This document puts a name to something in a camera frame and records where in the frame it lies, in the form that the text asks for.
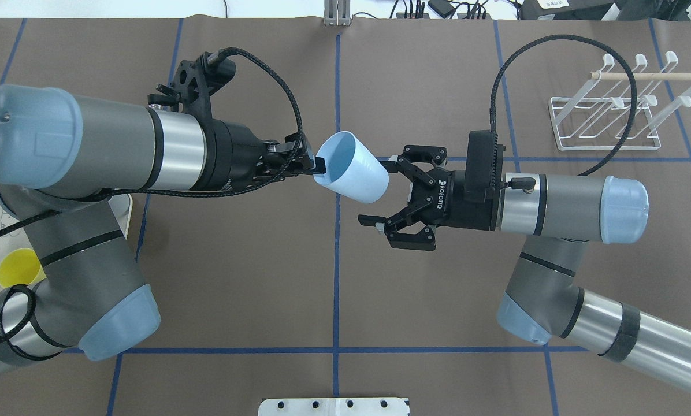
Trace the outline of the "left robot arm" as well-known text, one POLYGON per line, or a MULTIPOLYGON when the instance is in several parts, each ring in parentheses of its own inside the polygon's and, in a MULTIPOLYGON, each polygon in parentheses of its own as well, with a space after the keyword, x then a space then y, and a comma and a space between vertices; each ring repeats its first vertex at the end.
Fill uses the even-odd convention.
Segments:
POLYGON ((113 196, 214 198, 269 179, 325 173, 300 133, 284 143, 216 120, 204 92, 181 110, 0 86, 0 205, 46 277, 0 292, 0 374, 77 347, 102 361, 159 327, 152 288, 111 210, 113 196))

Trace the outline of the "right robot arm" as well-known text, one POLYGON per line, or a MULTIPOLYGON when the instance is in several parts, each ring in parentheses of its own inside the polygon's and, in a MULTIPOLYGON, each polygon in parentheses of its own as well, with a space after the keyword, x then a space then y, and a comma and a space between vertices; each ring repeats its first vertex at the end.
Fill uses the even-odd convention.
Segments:
POLYGON ((470 144, 463 169, 440 166, 440 148, 409 146, 382 165, 411 183, 408 205, 358 220, 393 248, 432 251, 440 227, 525 235, 496 319, 529 343, 567 340, 604 360, 691 393, 691 330, 576 284, 594 243, 643 235, 649 199, 620 177, 503 173, 503 150, 470 144))

